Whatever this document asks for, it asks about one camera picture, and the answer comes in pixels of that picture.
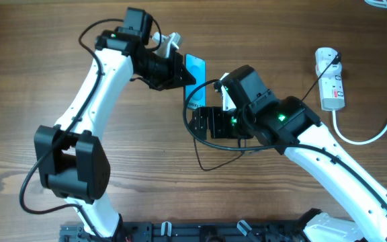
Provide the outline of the blue Galaxy smartphone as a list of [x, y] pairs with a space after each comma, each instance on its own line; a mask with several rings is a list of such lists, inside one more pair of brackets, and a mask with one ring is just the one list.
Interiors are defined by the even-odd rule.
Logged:
[[[185, 87], [185, 97], [188, 97], [192, 91], [199, 85], [206, 82], [206, 62], [192, 54], [185, 55], [185, 65], [189, 73], [196, 79], [193, 85]], [[196, 91], [188, 101], [187, 107], [191, 110], [206, 105], [206, 89], [203, 87]]]

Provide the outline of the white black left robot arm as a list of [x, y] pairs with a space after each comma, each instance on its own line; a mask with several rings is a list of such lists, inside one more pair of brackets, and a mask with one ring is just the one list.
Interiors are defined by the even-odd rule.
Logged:
[[34, 136], [34, 171], [55, 196], [73, 207], [90, 241], [127, 241], [121, 215], [106, 193], [110, 163], [101, 139], [123, 88], [139, 79], [162, 91], [193, 85], [177, 46], [161, 37], [149, 48], [155, 19], [146, 11], [128, 8], [114, 30], [102, 32], [90, 50], [93, 62], [69, 109], [54, 126], [40, 126]]

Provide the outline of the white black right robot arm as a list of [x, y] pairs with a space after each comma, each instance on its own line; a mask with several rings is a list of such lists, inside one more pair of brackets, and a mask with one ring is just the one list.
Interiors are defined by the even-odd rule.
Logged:
[[336, 141], [300, 99], [278, 99], [253, 67], [245, 65], [218, 80], [235, 109], [223, 118], [224, 131], [255, 137], [252, 151], [275, 149], [306, 170], [342, 205], [351, 220], [320, 209], [298, 220], [294, 234], [308, 241], [387, 241], [387, 189]]

